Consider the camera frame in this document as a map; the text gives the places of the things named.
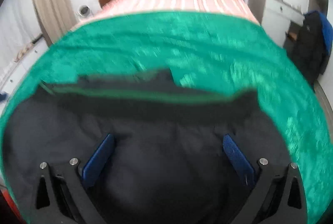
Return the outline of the black puffer jacket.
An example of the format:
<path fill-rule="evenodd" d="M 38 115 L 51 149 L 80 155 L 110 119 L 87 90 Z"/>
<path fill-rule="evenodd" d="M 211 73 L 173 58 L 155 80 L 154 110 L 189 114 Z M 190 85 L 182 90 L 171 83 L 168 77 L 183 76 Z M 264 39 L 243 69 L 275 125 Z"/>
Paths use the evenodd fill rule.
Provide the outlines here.
<path fill-rule="evenodd" d="M 42 82 L 4 131 L 19 208 L 30 215 L 40 163 L 81 157 L 109 133 L 115 151 L 87 190 L 109 223 L 230 223 L 250 191 L 223 151 L 227 134 L 251 159 L 291 162 L 255 90 L 224 97 L 182 88 L 170 70 Z"/>

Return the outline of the red orange fleece garment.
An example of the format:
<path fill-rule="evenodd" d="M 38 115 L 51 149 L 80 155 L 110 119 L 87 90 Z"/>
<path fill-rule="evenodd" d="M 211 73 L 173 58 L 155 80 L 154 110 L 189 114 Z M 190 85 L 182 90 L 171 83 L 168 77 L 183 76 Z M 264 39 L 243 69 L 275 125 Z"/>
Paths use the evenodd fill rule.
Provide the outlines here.
<path fill-rule="evenodd" d="M 5 188 L 1 188 L 1 193 L 2 193 L 3 197 L 5 198 L 5 201 L 11 208 L 11 210 L 15 213 L 15 215 L 17 217 L 19 217 L 20 213 L 19 213 L 17 206 L 16 206 L 15 202 L 13 201 L 11 195 L 9 194 L 8 190 Z"/>

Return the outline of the green plush blanket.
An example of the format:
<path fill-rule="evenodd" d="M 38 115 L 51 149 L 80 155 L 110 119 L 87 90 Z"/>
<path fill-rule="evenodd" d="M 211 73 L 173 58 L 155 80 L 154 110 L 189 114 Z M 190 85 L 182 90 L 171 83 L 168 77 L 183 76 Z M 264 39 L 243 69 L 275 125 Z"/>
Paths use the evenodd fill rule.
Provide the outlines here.
<path fill-rule="evenodd" d="M 261 108 L 300 166 L 308 222 L 320 219 L 332 201 L 332 144 L 324 112 L 286 52 L 242 18 L 166 11 L 85 24 L 35 62 L 5 108 L 1 127 L 41 81 L 65 83 L 80 75 L 154 68 L 170 68 L 178 85 L 224 96 L 257 89 Z"/>

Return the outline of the white desk with drawer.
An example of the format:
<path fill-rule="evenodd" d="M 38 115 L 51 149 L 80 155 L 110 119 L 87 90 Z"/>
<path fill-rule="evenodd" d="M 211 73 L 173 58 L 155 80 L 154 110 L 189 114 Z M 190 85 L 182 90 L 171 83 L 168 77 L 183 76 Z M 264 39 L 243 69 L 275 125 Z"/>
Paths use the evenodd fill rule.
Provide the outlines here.
<path fill-rule="evenodd" d="M 283 47 L 290 27 L 303 25 L 302 12 L 281 0 L 248 0 L 248 6 L 266 34 Z"/>

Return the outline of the small round white device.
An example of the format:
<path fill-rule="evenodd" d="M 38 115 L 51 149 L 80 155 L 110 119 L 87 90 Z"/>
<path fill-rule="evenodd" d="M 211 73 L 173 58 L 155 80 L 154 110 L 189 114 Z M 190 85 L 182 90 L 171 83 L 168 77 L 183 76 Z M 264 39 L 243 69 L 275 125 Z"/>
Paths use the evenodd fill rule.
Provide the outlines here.
<path fill-rule="evenodd" d="M 92 12 L 87 5 L 81 5 L 78 8 L 77 14 L 80 18 L 87 18 L 88 16 L 91 16 Z"/>

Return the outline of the pink striped bed sheet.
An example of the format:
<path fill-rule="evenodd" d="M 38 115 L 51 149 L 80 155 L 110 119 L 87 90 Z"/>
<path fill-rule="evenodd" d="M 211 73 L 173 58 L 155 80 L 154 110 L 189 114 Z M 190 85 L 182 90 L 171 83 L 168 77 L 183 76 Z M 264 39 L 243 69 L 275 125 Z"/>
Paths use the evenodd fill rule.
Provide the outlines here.
<path fill-rule="evenodd" d="M 197 11 L 236 16 L 258 24 L 244 0 L 111 0 L 76 27 L 114 16 L 153 11 Z"/>

